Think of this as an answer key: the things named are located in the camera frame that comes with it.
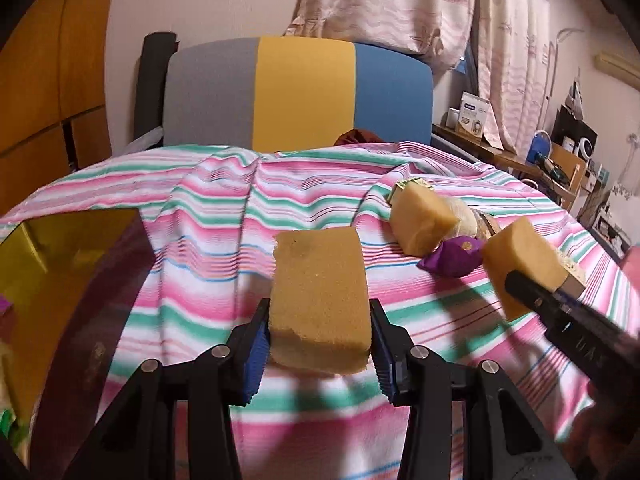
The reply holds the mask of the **large tan sponge block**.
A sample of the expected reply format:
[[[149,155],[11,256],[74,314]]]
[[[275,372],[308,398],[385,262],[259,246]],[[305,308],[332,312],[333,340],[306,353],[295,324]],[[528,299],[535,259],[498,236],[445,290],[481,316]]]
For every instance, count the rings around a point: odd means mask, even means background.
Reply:
[[[544,288],[552,292],[567,292],[573,297],[579,297],[586,288],[584,269],[538,234],[524,217],[493,235],[480,254],[508,322],[529,312],[524,304],[506,291],[504,283],[510,271],[521,271]]]

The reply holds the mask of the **cream sock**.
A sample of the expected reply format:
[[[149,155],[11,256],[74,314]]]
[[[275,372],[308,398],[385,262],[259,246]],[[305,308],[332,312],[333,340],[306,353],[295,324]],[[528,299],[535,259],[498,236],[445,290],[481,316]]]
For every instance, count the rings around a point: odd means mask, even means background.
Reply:
[[[474,211],[457,197],[445,197],[445,202],[458,220],[458,223],[445,235],[445,240],[459,236],[476,237],[478,221]]]

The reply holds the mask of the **purple candy middle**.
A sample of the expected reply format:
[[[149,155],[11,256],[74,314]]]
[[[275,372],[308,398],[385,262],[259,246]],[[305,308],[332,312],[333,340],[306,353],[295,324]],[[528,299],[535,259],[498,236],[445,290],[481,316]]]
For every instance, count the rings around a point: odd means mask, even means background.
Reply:
[[[464,235],[443,240],[418,268],[442,278],[463,278],[482,264],[483,246],[482,240]]]

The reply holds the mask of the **wooden side table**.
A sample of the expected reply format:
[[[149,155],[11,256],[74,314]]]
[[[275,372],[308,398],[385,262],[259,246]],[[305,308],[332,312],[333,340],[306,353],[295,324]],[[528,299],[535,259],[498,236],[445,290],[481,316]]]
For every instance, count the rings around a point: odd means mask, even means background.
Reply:
[[[574,202],[576,198],[575,192],[560,185],[558,182],[554,182],[544,170],[534,164],[526,162],[523,157],[511,152],[498,150],[498,148],[493,148],[484,141],[457,133],[457,131],[446,127],[432,125],[432,141],[435,142],[436,140],[446,140],[450,144],[461,148],[465,153],[473,155],[482,162],[487,162],[502,170],[513,170],[520,176],[541,180],[541,182],[544,182],[548,188],[551,188],[552,191],[558,194],[563,200]]]

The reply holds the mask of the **gold tin box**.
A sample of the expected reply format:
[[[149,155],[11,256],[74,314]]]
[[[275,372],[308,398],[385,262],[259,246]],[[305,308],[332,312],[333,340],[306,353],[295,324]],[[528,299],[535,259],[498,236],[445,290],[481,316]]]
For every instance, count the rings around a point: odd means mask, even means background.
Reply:
[[[136,208],[21,221],[1,244],[1,364],[33,479],[59,479],[92,429],[155,261]]]

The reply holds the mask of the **blue bottle on table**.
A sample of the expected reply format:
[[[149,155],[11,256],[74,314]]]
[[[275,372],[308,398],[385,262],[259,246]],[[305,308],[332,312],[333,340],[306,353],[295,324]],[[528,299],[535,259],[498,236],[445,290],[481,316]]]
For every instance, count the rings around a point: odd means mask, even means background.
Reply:
[[[537,130],[532,137],[532,143],[530,144],[526,162],[534,164],[537,160],[537,156],[548,157],[551,152],[551,138],[546,130]]]

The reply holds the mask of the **tan sponge block back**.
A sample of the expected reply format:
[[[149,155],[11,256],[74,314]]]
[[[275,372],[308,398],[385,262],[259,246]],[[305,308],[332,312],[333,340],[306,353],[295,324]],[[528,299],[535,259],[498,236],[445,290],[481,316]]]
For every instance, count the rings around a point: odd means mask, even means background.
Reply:
[[[393,192],[390,228],[407,256],[423,258],[434,252],[457,223],[445,200],[418,181]]]

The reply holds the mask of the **striped pink green bedsheet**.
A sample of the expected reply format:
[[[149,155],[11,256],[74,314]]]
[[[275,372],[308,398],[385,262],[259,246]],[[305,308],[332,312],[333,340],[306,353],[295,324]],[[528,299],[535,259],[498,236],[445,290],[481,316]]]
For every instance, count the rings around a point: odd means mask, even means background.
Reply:
[[[112,158],[1,221],[43,479],[568,479],[639,295],[565,210],[413,142]]]

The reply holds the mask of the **white blue carton box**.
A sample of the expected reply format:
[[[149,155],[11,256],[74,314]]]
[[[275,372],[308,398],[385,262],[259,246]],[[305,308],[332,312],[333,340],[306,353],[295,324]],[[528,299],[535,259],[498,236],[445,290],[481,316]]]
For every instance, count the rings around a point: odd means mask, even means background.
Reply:
[[[480,139],[483,136],[489,110],[490,102],[488,100],[469,92],[463,92],[456,123],[457,133]]]

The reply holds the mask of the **dark red pillow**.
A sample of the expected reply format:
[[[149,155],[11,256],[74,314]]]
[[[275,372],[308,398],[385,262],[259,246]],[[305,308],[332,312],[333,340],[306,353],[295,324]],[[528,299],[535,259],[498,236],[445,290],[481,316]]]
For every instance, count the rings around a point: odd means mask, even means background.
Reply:
[[[367,143],[384,143],[384,140],[372,131],[352,128],[341,134],[334,142],[334,146]]]

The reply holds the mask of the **orange wooden wardrobe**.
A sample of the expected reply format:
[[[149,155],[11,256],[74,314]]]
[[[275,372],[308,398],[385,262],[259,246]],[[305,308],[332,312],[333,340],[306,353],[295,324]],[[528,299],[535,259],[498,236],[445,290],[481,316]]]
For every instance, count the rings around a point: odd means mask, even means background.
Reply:
[[[112,154],[105,109],[111,0],[35,0],[1,49],[1,209]]]

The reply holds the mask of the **grey yellow blue headboard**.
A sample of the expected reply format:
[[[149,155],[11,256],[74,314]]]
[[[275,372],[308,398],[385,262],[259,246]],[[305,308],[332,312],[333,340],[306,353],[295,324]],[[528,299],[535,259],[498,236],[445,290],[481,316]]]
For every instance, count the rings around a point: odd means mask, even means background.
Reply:
[[[352,129],[382,142],[430,143],[433,75],[368,44],[305,38],[219,40],[171,55],[165,145],[270,153],[331,146]]]

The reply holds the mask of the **pink patterned curtain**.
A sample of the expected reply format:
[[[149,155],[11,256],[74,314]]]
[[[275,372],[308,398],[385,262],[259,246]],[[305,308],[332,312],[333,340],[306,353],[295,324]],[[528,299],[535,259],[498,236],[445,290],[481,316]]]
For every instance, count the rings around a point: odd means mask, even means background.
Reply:
[[[548,74],[550,0],[299,0],[290,36],[376,44],[449,70],[475,53],[485,131],[525,154]]]

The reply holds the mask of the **black bed post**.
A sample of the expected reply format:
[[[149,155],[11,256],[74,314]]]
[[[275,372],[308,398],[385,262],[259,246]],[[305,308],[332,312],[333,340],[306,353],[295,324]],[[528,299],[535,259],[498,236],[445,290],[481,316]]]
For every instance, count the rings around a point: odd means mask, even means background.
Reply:
[[[178,44],[174,32],[151,32],[143,39],[134,97],[134,140],[162,124],[168,64]]]

